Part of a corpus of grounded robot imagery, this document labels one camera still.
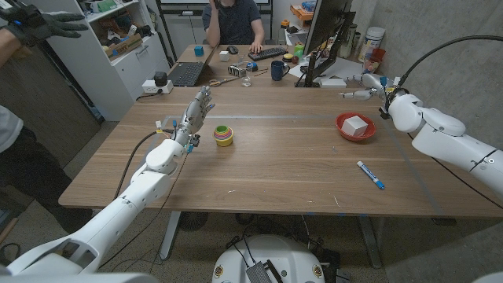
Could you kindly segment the standing person's right gloved hand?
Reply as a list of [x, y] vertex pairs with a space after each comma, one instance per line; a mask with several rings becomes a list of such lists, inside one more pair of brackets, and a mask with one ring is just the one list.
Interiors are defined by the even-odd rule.
[[20, 1], [1, 1], [1, 18], [7, 22], [3, 28], [25, 46], [35, 46], [52, 36], [79, 38], [80, 31], [89, 29], [86, 24], [78, 23], [85, 18], [80, 13], [46, 13]]

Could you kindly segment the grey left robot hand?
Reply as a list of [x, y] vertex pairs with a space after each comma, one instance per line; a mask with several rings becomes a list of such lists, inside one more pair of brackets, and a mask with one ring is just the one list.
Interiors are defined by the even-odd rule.
[[182, 146], [199, 145], [200, 136], [197, 131], [203, 126], [207, 113], [215, 107], [215, 104], [210, 103], [211, 99], [211, 87], [202, 86], [182, 114], [181, 122], [174, 133], [175, 142]]

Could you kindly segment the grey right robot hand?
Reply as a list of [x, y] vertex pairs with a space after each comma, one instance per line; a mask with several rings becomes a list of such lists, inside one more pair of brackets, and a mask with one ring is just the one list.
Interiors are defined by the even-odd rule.
[[357, 90], [354, 92], [340, 93], [342, 98], [352, 98], [361, 101], [367, 101], [370, 98], [377, 96], [382, 101], [392, 102], [395, 98], [394, 80], [386, 76], [377, 75], [374, 73], [365, 73], [358, 77], [361, 84], [365, 87], [364, 90]]

